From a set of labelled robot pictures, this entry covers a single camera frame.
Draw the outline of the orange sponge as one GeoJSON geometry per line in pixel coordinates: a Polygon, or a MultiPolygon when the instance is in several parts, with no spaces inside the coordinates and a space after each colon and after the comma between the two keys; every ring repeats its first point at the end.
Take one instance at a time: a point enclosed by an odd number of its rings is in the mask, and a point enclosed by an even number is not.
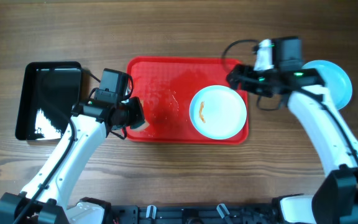
{"type": "Polygon", "coordinates": [[[145,119],[142,101],[138,97],[133,98],[133,100],[135,120],[131,124],[130,129],[134,131],[142,131],[149,126],[149,123],[145,119]]]}

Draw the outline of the light blue plate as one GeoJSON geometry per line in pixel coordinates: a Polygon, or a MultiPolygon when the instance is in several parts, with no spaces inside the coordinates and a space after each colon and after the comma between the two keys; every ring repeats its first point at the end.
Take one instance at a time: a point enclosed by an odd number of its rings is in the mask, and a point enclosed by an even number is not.
{"type": "Polygon", "coordinates": [[[189,115],[201,135],[225,140],[239,134],[246,125],[247,106],[238,92],[227,86],[212,85],[195,94],[189,115]]]}
{"type": "Polygon", "coordinates": [[[352,98],[352,83],[347,73],[335,63],[327,60],[314,60],[302,66],[302,69],[315,68],[326,82],[331,98],[338,110],[343,109],[352,98]]]}

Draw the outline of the light blue plate back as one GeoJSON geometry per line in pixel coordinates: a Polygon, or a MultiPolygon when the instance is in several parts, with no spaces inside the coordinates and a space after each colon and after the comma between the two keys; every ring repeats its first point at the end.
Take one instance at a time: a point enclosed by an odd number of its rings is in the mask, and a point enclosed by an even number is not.
{"type": "Polygon", "coordinates": [[[302,66],[302,69],[315,68],[326,82],[331,98],[338,110],[343,109],[352,98],[352,83],[347,73],[335,63],[327,60],[314,60],[302,66]]]}

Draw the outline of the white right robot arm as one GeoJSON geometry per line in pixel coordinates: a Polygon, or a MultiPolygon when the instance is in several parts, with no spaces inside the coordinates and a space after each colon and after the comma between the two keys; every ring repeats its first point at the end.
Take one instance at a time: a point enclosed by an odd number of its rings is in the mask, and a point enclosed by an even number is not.
{"type": "Polygon", "coordinates": [[[336,109],[328,84],[303,66],[298,37],[254,42],[253,66],[238,64],[226,77],[234,90],[281,96],[320,158],[325,180],[312,196],[277,199],[281,223],[358,223],[358,140],[336,109]]]}

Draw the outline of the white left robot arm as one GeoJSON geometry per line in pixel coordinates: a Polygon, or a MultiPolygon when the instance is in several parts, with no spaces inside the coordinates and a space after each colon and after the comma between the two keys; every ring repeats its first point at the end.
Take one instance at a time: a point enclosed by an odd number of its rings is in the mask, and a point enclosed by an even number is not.
{"type": "Polygon", "coordinates": [[[68,201],[80,174],[95,150],[109,134],[145,123],[138,97],[132,96],[133,78],[124,72],[104,69],[99,87],[90,98],[64,115],[68,127],[38,174],[17,195],[0,199],[0,223],[113,223],[109,202],[85,197],[74,207],[68,201]]]}

